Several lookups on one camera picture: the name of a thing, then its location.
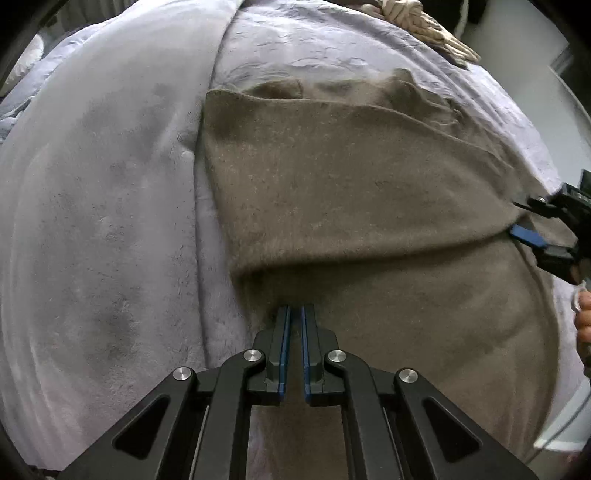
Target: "brown blanket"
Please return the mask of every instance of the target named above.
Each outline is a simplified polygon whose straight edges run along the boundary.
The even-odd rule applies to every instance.
[[[254,329],[278,304],[312,302],[341,348],[419,370],[527,454],[557,323],[549,276],[506,234],[511,195],[543,189],[498,137],[398,71],[211,90],[204,143]],[[262,415],[274,478],[346,478],[337,412],[299,401]]]

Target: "beige cloth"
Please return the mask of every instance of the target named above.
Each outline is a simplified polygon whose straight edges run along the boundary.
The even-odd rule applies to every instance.
[[[445,52],[458,65],[480,62],[480,55],[426,14],[418,0],[382,0],[381,8],[371,4],[348,6],[405,29],[418,40]]]
[[[408,72],[249,94],[208,93],[204,144],[253,330],[312,302],[341,348],[418,369],[523,458],[550,404],[557,323],[550,276],[505,231],[511,195],[541,186]],[[274,478],[346,478],[338,410],[289,388],[261,415]]]

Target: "light purple bedspread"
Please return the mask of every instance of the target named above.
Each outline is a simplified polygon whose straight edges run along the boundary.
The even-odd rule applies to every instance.
[[[0,408],[29,463],[65,467],[175,367],[216,367],[251,341],[198,142],[210,86],[406,68],[506,138],[549,190],[560,183],[484,69],[322,0],[239,4],[141,0],[76,33],[0,105]],[[550,417],[582,380],[570,292],[556,280]],[[256,424],[251,437],[264,478]]]

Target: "metal screw head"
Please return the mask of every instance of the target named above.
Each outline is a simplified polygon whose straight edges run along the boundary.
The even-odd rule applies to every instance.
[[[173,372],[175,380],[186,380],[191,376],[191,369],[189,367],[178,367]]]
[[[418,378],[418,373],[416,373],[414,370],[411,370],[410,368],[405,368],[398,374],[398,376],[403,382],[415,383]]]
[[[247,362],[256,362],[257,360],[260,360],[261,357],[262,353],[260,353],[259,350],[251,349],[244,352],[244,360]]]
[[[329,352],[329,360],[331,362],[340,363],[347,358],[347,354],[342,350],[332,350]]]

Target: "floor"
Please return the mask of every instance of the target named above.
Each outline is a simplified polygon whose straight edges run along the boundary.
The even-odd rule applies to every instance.
[[[550,68],[568,45],[560,31],[528,0],[489,0],[482,21],[469,24],[462,41],[538,129],[562,181],[578,185],[581,169],[591,170],[591,125]],[[566,460],[544,450],[530,467],[540,480],[556,480]]]

